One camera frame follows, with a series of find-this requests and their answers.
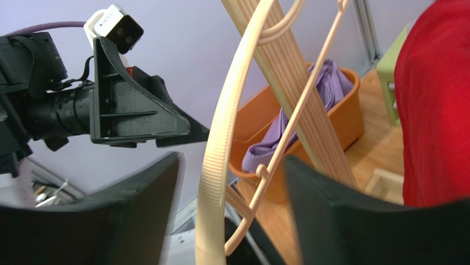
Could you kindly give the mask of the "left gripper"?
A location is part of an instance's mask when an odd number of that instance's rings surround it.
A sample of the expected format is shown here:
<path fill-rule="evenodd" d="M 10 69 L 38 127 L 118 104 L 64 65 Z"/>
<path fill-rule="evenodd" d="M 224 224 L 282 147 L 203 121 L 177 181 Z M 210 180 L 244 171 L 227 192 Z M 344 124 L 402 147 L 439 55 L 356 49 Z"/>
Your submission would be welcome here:
<path fill-rule="evenodd" d="M 90 99 L 94 82 L 89 79 L 92 56 L 83 73 L 68 78 L 54 42 L 49 36 L 29 36 L 31 69 L 27 90 L 27 134 L 34 141 L 67 144 L 71 136 L 90 133 Z M 164 81 L 140 68 L 106 71 L 106 143 L 110 144 L 110 114 L 176 106 Z"/>

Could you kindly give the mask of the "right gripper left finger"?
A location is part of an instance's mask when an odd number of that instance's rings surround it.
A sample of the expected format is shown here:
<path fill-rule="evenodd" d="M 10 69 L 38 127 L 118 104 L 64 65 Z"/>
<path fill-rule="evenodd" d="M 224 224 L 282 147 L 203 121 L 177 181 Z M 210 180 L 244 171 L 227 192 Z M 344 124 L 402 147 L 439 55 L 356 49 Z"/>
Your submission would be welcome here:
<path fill-rule="evenodd" d="M 158 264 L 180 154 L 72 204 L 1 207 L 2 264 Z"/>

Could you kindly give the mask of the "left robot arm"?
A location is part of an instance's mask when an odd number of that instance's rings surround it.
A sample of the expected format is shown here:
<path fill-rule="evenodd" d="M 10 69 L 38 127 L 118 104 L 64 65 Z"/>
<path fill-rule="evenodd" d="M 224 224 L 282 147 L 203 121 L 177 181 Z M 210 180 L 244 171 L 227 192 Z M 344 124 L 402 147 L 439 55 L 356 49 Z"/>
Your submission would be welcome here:
<path fill-rule="evenodd" d="M 173 102 L 161 77 L 125 67 L 107 38 L 92 45 L 82 76 L 69 79 L 49 33 L 1 37 L 1 174 L 19 176 L 30 140 L 52 151 L 80 135 L 128 148 L 207 140 L 208 128 Z"/>

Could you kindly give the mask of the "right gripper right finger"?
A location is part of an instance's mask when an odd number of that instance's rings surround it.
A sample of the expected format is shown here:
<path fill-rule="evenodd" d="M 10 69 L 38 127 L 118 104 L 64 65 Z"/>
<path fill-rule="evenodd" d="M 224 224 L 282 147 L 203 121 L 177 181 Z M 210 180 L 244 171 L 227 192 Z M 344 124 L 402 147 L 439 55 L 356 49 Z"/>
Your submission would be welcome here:
<path fill-rule="evenodd" d="M 469 201 L 430 208 L 349 188 L 289 155 L 287 190 L 304 264 L 468 264 Z"/>

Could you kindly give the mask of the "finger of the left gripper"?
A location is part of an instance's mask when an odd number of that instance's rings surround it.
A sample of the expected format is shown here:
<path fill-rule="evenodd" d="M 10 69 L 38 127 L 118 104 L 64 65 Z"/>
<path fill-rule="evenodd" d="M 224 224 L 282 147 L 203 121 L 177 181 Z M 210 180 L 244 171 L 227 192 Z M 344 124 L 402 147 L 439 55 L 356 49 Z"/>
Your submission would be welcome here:
<path fill-rule="evenodd" d="M 110 146 L 135 148 L 155 140 L 157 147 L 204 142 L 209 129 L 177 106 L 110 114 Z"/>

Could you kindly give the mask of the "purple trousers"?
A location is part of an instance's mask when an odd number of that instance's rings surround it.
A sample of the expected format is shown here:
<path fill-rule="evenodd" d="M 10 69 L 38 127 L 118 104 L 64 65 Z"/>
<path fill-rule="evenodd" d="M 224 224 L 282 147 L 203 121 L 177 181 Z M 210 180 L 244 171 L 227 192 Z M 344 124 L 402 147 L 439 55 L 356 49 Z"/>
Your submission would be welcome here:
<path fill-rule="evenodd" d="M 326 59 L 315 82 L 326 111 L 330 111 L 349 92 L 354 83 L 341 72 L 332 59 Z M 271 123 L 263 139 L 252 144 L 242 160 L 242 170 L 254 173 L 260 164 L 268 165 L 286 130 L 289 119 L 283 109 Z"/>

